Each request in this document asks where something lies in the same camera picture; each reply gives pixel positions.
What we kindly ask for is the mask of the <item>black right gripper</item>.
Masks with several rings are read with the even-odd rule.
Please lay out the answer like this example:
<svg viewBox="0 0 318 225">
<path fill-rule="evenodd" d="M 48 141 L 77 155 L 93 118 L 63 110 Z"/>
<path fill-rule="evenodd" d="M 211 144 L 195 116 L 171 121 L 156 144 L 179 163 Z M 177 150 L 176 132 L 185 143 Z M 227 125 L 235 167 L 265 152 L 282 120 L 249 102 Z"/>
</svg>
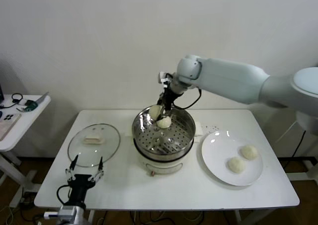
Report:
<svg viewBox="0 0 318 225">
<path fill-rule="evenodd" d="M 157 105 L 161 106 L 160 118 L 171 115 L 171 108 L 183 110 L 183 108 L 174 105 L 174 101 L 185 92 L 185 84 L 181 82 L 164 82 L 164 92 L 159 95 Z"/>
</svg>

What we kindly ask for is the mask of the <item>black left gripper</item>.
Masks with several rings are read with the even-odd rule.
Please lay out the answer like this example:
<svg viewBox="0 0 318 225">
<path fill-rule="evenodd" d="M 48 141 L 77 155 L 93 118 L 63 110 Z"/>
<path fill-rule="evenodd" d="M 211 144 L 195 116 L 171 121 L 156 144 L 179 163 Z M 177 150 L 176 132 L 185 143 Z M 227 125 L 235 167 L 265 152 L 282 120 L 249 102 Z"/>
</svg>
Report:
<svg viewBox="0 0 318 225">
<path fill-rule="evenodd" d="M 100 158 L 98 164 L 98 170 L 95 175 L 88 174 L 76 174 L 74 175 L 74 169 L 77 163 L 78 155 L 72 160 L 70 166 L 65 169 L 68 185 L 71 187 L 71 194 L 68 199 L 68 205 L 85 205 L 85 197 L 87 191 L 93 188 L 102 176 L 103 170 L 103 157 Z"/>
</svg>

